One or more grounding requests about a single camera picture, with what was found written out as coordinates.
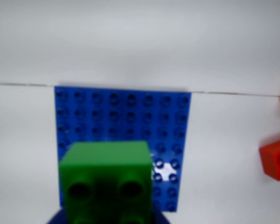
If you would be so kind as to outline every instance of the toy block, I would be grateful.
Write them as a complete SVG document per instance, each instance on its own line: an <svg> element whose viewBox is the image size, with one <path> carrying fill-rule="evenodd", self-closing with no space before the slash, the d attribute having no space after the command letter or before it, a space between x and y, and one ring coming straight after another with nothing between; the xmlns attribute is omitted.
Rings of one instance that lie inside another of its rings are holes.
<svg viewBox="0 0 280 224"><path fill-rule="evenodd" d="M77 142L59 163L69 224L149 224L152 159L144 141Z"/></svg>
<svg viewBox="0 0 280 224"><path fill-rule="evenodd" d="M260 148L264 172L280 181L280 141Z"/></svg>

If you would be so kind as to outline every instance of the blue baseplate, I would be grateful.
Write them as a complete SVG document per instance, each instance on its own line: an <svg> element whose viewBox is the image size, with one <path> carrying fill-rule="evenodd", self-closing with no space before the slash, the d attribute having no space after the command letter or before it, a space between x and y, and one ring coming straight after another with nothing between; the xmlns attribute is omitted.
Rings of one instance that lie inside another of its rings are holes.
<svg viewBox="0 0 280 224"><path fill-rule="evenodd" d="M56 86L58 161L76 141L146 140L153 203L176 211L190 102L188 92Z"/></svg>

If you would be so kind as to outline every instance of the white surface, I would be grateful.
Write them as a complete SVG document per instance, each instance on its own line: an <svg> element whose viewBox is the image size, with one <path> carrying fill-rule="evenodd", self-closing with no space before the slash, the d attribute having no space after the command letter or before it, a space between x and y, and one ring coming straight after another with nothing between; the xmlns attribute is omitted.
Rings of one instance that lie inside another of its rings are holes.
<svg viewBox="0 0 280 224"><path fill-rule="evenodd" d="M278 98L193 94L172 224L280 224L280 182L259 142L280 133ZM0 224L44 224L58 210L53 88L0 86Z"/></svg>
<svg viewBox="0 0 280 224"><path fill-rule="evenodd" d="M280 0L0 0L0 82L280 95Z"/></svg>

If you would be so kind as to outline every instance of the lego brick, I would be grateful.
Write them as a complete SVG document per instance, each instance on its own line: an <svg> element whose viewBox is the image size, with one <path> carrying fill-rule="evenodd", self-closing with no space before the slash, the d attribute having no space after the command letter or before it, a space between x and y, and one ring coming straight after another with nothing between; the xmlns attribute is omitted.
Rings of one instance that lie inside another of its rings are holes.
<svg viewBox="0 0 280 224"><path fill-rule="evenodd" d="M264 172L280 181L280 141L260 148Z"/></svg>
<svg viewBox="0 0 280 224"><path fill-rule="evenodd" d="M69 224L144 224L152 211L145 141L77 142L59 163Z"/></svg>
<svg viewBox="0 0 280 224"><path fill-rule="evenodd" d="M187 92L56 86L58 159L77 141L145 140L154 161L153 202L176 211L190 102Z"/></svg>

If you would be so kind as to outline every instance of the orange lego brick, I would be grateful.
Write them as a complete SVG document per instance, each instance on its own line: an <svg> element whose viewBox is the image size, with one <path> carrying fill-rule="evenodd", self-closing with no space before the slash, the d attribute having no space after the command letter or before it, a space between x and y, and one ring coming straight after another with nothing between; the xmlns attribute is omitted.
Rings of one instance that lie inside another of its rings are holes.
<svg viewBox="0 0 280 224"><path fill-rule="evenodd" d="M280 141L259 149L264 172L280 181Z"/></svg>

